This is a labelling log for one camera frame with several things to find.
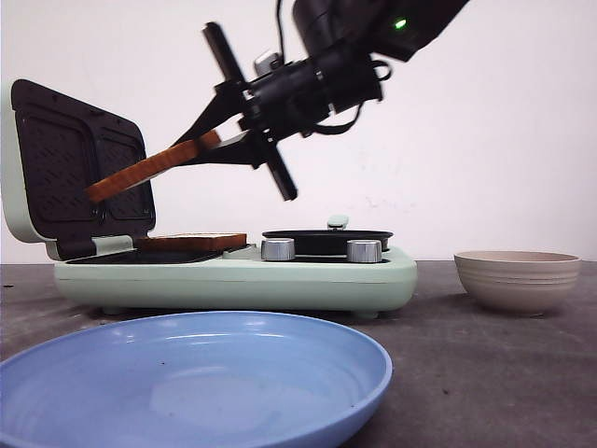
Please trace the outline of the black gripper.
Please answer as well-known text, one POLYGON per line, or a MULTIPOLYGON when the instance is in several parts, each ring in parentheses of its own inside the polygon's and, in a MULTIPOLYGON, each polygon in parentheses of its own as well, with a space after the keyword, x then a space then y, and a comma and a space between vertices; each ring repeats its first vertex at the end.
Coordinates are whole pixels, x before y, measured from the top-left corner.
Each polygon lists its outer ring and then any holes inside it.
POLYGON ((266 164, 283 198, 292 201, 298 190, 285 167, 277 144, 295 133, 334 135, 349 124, 324 126, 331 113, 381 100, 379 62, 366 52, 339 43, 306 60, 288 63, 253 81, 243 77, 221 27, 209 22, 204 36, 225 80, 215 86, 215 96, 194 123, 175 142, 200 145, 199 154, 180 166, 207 163, 266 164), (221 140, 214 130, 241 115, 242 132, 221 140))

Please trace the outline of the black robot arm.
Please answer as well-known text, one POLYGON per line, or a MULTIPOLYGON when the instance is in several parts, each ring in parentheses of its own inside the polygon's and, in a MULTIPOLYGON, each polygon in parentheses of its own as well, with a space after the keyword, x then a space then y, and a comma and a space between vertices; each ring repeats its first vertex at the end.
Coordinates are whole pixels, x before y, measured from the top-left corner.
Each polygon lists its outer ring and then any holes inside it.
POLYGON ((330 114, 360 109, 380 101, 386 64, 379 53, 407 62, 427 46, 465 7, 463 1, 297 1, 293 19, 307 51, 305 60, 289 63, 283 53, 273 66, 248 81, 222 28, 206 23, 203 34, 223 73, 215 97, 179 142, 197 142, 204 134, 239 115, 242 134, 203 147, 189 164, 266 164, 283 198, 298 191, 277 144, 299 133, 336 135, 353 124, 326 125, 330 114))

